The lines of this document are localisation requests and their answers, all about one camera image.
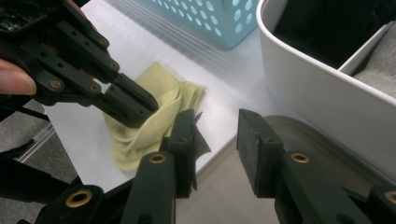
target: white table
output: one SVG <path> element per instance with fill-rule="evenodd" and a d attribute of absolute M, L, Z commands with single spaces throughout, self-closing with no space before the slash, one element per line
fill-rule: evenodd
<path fill-rule="evenodd" d="M 197 171 L 236 135 L 239 108 L 296 118 L 265 86 L 258 29 L 235 49 L 220 49 L 139 1 L 91 0 L 82 10 L 110 41 L 110 55 L 130 78 L 159 62 L 178 79 L 206 87 L 198 128 L 212 152 L 197 161 Z M 134 177 L 135 171 L 122 172 L 113 163 L 99 109 L 57 104 L 46 111 L 84 184 L 109 191 Z"/>

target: crumpled cloth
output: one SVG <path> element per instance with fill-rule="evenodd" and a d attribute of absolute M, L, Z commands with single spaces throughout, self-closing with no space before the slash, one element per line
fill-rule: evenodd
<path fill-rule="evenodd" d="M 357 80 L 396 98 L 396 22 L 375 47 Z"/>
<path fill-rule="evenodd" d="M 104 114 L 112 137 L 113 161 L 123 171 L 137 168 L 144 155 L 158 151 L 163 137 L 170 134 L 177 113 L 191 108 L 196 110 L 205 89 L 178 81 L 159 63 L 150 66 L 135 82 L 157 100 L 159 110 L 139 128 L 127 128 Z"/>

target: basket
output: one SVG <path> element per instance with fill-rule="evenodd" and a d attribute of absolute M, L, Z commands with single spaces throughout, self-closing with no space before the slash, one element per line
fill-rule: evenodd
<path fill-rule="evenodd" d="M 227 49 L 256 26 L 259 0 L 142 0 Z"/>

